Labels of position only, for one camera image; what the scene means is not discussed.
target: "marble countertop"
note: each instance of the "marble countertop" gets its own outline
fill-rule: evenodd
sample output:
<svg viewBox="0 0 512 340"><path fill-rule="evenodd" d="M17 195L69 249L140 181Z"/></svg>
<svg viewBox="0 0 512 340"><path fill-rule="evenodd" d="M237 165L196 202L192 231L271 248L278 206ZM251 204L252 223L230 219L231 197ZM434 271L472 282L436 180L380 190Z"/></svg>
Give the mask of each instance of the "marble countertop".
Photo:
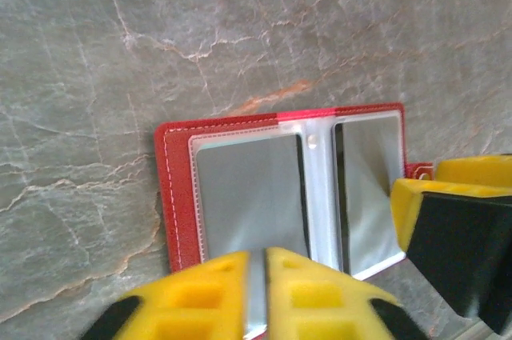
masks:
<svg viewBox="0 0 512 340"><path fill-rule="evenodd" d="M512 150L512 0L0 0L0 333L75 338L167 273L164 121L406 106L412 161ZM433 338L408 262L374 282Z"/></svg>

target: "gray marble surface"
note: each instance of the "gray marble surface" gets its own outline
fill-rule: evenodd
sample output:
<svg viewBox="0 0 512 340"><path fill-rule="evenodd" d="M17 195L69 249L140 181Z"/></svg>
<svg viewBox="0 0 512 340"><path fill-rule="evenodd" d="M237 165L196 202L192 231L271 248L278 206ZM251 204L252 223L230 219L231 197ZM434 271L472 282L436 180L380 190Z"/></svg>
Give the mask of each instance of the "gray marble surface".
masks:
<svg viewBox="0 0 512 340"><path fill-rule="evenodd" d="M512 0L0 0L0 338L166 274L161 122L402 101L411 160L512 150ZM374 282L433 337L404 262Z"/></svg>

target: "red leather cover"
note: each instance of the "red leather cover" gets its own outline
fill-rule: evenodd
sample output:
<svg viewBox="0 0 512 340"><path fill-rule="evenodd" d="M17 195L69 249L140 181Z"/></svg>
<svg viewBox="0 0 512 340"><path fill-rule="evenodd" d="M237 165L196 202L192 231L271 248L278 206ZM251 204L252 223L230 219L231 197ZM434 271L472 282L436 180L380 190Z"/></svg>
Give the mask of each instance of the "red leather cover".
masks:
<svg viewBox="0 0 512 340"><path fill-rule="evenodd" d="M158 176L162 193L167 248L172 271L182 270L201 262L194 208L194 189L190 169L189 139L201 134L216 134L276 126L279 122L325 116L369 114L399 110L404 136L403 160L406 176L419 178L432 173L430 163L407 164L405 148L404 109L401 103L344 106L322 110L299 110L278 114L256 114L231 118L168 122L160 125L154 136Z"/></svg>

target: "black and yellow object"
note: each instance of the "black and yellow object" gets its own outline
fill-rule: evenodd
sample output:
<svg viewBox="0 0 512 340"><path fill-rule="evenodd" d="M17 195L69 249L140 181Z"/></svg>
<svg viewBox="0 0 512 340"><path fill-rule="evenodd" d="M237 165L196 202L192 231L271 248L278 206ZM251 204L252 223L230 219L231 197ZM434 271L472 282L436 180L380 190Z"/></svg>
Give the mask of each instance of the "black and yellow object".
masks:
<svg viewBox="0 0 512 340"><path fill-rule="evenodd" d="M269 340L427 339L392 295L280 248L132 290L81 339L242 340L265 330Z"/></svg>
<svg viewBox="0 0 512 340"><path fill-rule="evenodd" d="M501 333L512 318L512 156L447 160L391 192L398 244L460 315Z"/></svg>

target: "red card holder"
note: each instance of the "red card holder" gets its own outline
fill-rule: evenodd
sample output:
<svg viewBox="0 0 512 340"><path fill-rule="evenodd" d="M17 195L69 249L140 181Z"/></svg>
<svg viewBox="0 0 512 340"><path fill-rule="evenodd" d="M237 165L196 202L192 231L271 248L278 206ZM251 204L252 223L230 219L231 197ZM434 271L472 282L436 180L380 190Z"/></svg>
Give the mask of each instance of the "red card holder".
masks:
<svg viewBox="0 0 512 340"><path fill-rule="evenodd" d="M242 136L273 133L273 131L288 127L291 129L295 127L308 129L311 126L313 126L312 128L320 128L325 122L336 123L340 120L340 122L343 122L343 120L350 120L352 117L372 119L379 118L380 115L383 118L388 117L388 115L389 117L393 116L399 120L398 139L401 141L397 142L396 154L400 157L401 173L396 176L431 178L431 163L408 163L406 160L405 118L401 103L167 122L160 125L155 132L154 140L172 271L182 270L205 260L201 243L204 240L202 237L205 233L203 232L204 226L202 226L199 211L201 209L200 185L197 180L197 163L194 163L194 144L196 142L205 141L212 137L236 140ZM383 137L384 142L389 140L386 136ZM395 256L394 259L399 260L400 256ZM329 259L321 260L321 262L333 266ZM386 264L384 263L382 262L377 268L371 267L371 273L385 267Z"/></svg>

